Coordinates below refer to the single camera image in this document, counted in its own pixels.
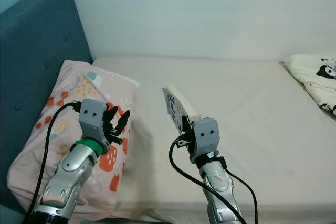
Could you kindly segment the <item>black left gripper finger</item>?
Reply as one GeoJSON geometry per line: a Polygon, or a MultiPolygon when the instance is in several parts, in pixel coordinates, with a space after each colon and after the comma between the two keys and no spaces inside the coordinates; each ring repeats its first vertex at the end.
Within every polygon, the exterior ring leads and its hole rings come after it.
{"type": "Polygon", "coordinates": [[[118,106],[107,106],[107,110],[105,110],[103,113],[103,130],[110,130],[114,128],[111,121],[117,114],[118,109],[118,106]]]}
{"type": "Polygon", "coordinates": [[[128,119],[130,118],[130,114],[131,114],[130,110],[124,111],[124,113],[118,119],[117,125],[115,127],[115,135],[117,137],[123,133],[125,127],[127,126],[128,119]]]}

